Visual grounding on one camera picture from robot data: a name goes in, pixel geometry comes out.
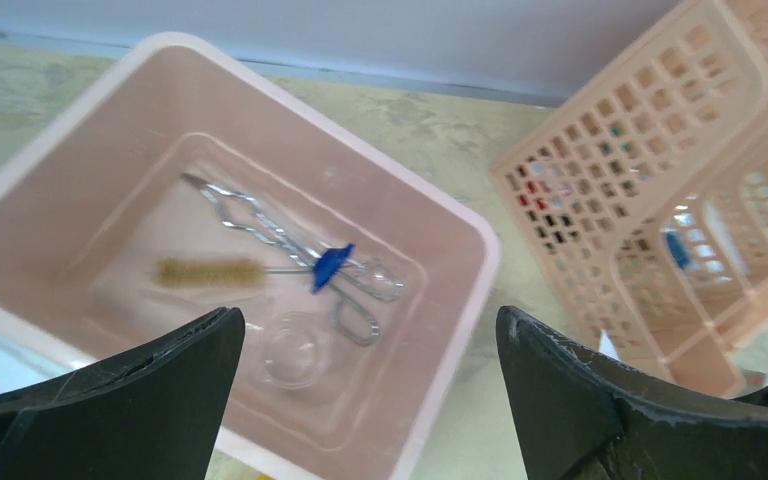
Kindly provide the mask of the metal crucible tongs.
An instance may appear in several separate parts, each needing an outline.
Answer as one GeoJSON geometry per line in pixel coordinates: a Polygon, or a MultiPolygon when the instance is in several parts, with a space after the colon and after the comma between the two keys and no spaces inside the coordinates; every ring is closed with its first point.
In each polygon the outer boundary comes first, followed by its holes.
{"type": "MultiPolygon", "coordinates": [[[[261,243],[284,251],[296,266],[311,268],[327,248],[342,248],[346,245],[331,246],[307,238],[301,227],[288,219],[282,219],[275,209],[245,191],[235,190],[192,173],[182,173],[180,179],[211,204],[224,227],[244,231],[261,243]]],[[[355,249],[340,272],[318,293],[330,290],[337,297],[330,314],[331,325],[353,343],[368,347],[380,338],[381,326],[378,319],[338,283],[345,282],[383,303],[399,300],[405,284],[380,260],[372,258],[362,262],[354,258],[354,253],[355,249]]]]}

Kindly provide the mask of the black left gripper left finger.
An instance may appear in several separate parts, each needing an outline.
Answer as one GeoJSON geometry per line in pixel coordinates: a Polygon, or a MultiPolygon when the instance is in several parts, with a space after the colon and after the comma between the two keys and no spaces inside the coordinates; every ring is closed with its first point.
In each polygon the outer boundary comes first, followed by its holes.
{"type": "Polygon", "coordinates": [[[0,479],[202,479],[245,338],[217,308],[155,340],[0,394],[0,479]]]}

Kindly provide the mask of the brown bristle tube brush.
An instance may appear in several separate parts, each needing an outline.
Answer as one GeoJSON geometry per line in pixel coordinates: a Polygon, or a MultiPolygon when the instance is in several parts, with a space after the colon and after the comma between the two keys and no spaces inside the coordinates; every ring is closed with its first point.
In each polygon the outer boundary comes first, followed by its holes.
{"type": "Polygon", "coordinates": [[[270,275],[307,275],[310,267],[268,267],[251,258],[162,258],[151,274],[164,288],[259,288],[270,275]]]}

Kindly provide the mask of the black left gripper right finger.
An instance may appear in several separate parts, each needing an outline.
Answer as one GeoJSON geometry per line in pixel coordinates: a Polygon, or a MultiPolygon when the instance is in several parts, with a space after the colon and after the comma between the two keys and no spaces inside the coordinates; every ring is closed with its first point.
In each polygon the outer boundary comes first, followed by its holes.
{"type": "Polygon", "coordinates": [[[514,306],[496,343],[531,479],[768,479],[768,408],[689,390],[514,306]]]}

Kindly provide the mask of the blue polyhedral object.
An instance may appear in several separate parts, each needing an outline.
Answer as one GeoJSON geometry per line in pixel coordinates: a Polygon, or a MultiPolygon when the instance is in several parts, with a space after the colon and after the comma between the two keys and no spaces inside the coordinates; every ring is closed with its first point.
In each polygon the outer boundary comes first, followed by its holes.
{"type": "Polygon", "coordinates": [[[311,267],[311,292],[318,293],[326,287],[333,277],[340,272],[355,249],[353,243],[342,248],[327,248],[311,267]]]}

